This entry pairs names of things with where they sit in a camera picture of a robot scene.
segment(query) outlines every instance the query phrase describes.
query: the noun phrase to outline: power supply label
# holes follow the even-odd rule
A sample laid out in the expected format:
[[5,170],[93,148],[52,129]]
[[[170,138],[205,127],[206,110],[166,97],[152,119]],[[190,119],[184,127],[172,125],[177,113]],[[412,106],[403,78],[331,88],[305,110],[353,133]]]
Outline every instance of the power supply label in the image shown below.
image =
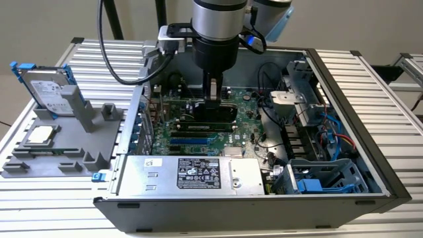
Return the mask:
[[180,189],[220,189],[218,159],[178,159],[176,185]]

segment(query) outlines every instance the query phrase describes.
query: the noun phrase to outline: white wall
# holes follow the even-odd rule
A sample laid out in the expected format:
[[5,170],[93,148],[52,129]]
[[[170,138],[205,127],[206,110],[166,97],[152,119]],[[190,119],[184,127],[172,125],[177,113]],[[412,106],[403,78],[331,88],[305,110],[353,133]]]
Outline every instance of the white wall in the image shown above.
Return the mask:
[[[0,1],[0,74],[8,64],[54,65],[73,37],[96,38],[96,0]],[[108,21],[104,36],[110,38]]]
[[[153,0],[114,0],[125,39],[154,39]],[[166,0],[168,22],[188,22],[192,0]],[[0,75],[12,60],[54,65],[70,39],[96,38],[97,0],[2,0]],[[423,0],[293,0],[277,46],[359,50],[388,64],[399,52],[423,53]],[[104,36],[112,38],[106,19]],[[412,102],[415,95],[404,94]]]

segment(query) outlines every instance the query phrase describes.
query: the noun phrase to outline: black pole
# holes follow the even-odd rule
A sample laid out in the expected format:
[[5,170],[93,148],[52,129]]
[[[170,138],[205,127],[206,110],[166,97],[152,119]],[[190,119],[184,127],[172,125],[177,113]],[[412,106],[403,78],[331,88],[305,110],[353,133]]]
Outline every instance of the black pole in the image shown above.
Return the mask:
[[166,25],[165,0],[156,0],[156,14],[157,26],[160,30],[160,27]]
[[114,0],[104,0],[104,9],[105,9],[108,21],[110,23],[114,40],[122,40],[124,33],[121,32],[121,28],[120,28]]

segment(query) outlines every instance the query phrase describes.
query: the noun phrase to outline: warning label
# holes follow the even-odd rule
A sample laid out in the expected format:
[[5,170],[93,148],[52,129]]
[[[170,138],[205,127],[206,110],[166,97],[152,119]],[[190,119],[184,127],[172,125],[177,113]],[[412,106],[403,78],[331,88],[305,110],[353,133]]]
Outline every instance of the warning label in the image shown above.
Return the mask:
[[30,84],[46,109],[57,115],[72,115],[69,103],[60,95],[60,85],[52,81],[36,80]]
[[178,159],[176,185],[180,189],[220,189],[218,159]]

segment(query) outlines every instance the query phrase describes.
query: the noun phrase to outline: blue expansion slot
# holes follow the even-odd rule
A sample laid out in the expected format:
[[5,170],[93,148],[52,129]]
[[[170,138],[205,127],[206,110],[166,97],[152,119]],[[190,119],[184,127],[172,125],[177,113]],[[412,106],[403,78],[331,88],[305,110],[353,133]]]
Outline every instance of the blue expansion slot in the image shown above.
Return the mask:
[[192,138],[192,139],[170,139],[170,144],[182,145],[208,145],[209,140],[206,138]]

